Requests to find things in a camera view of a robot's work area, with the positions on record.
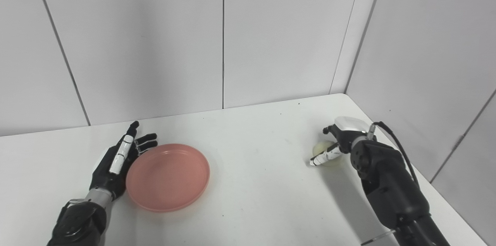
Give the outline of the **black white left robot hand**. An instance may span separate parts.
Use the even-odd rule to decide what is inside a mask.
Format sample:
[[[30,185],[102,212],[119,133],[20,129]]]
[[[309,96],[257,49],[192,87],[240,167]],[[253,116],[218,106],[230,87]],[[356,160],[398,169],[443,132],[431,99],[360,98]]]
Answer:
[[[149,133],[136,138],[139,125],[138,121],[133,121],[119,141],[107,149],[99,165],[92,173],[90,190],[102,188],[110,192],[113,200],[117,200],[124,194],[126,191],[126,177],[131,165],[143,153],[158,146],[156,133]],[[119,172],[116,173],[110,169],[118,156],[122,160],[122,166]]]

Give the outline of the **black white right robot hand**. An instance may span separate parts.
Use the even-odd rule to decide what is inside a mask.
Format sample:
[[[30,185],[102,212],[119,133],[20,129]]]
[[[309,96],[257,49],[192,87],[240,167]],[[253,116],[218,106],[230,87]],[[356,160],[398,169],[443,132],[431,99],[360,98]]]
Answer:
[[[318,166],[335,162],[361,140],[374,140],[375,126],[353,117],[337,117],[334,123],[322,130],[324,135],[331,134],[335,142],[324,141],[314,146],[309,165]]]

